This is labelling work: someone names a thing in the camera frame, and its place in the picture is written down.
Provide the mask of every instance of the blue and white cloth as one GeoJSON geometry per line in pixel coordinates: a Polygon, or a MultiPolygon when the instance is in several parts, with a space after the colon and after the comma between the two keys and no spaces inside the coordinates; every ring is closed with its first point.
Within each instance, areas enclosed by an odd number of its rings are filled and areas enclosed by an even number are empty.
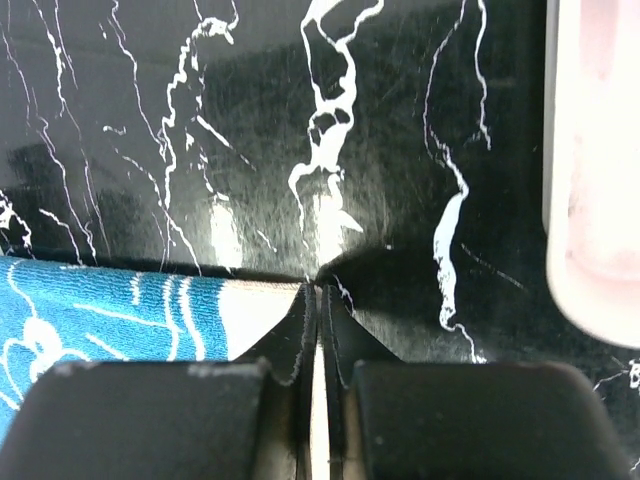
{"type": "Polygon", "coordinates": [[[0,444],[52,365],[233,359],[286,315],[298,287],[0,256],[0,444]]]}

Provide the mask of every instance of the blue towel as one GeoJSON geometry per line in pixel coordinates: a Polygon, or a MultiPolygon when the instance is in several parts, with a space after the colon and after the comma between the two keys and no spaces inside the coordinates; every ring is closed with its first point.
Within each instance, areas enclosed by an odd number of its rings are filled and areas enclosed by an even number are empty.
{"type": "Polygon", "coordinates": [[[28,389],[53,364],[227,360],[225,325],[239,337],[231,345],[237,356],[286,313],[296,290],[289,287],[0,256],[0,443],[28,389]],[[227,317],[238,311],[238,318],[225,324],[220,295],[234,283],[223,303],[227,317]],[[253,307],[260,318],[247,313],[253,307]]]}

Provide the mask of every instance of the black marble surface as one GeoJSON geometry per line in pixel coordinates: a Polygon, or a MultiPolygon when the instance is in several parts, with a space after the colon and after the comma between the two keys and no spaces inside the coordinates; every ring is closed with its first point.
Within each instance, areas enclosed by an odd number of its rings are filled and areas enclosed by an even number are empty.
{"type": "Polygon", "coordinates": [[[3,250],[316,278],[403,359],[571,363],[635,468],[640,352],[545,280],[544,23],[539,0],[1,0],[3,250]]]}

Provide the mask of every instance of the white cloth section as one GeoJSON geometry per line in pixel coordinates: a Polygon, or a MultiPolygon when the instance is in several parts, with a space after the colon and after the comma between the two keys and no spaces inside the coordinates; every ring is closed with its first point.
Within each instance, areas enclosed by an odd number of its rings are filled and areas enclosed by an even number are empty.
{"type": "Polygon", "coordinates": [[[239,280],[224,283],[218,298],[218,309],[227,334],[230,361],[255,345],[284,318],[299,288],[299,283],[269,284],[239,280]]]}

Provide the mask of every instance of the marble countertop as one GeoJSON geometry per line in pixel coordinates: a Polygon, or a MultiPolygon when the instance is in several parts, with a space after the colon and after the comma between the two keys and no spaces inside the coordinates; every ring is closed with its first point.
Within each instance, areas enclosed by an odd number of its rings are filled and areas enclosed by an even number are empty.
{"type": "Polygon", "coordinates": [[[640,352],[545,280],[544,24],[538,0],[0,0],[2,248],[317,278],[405,360],[568,362],[635,469],[640,352]]]}

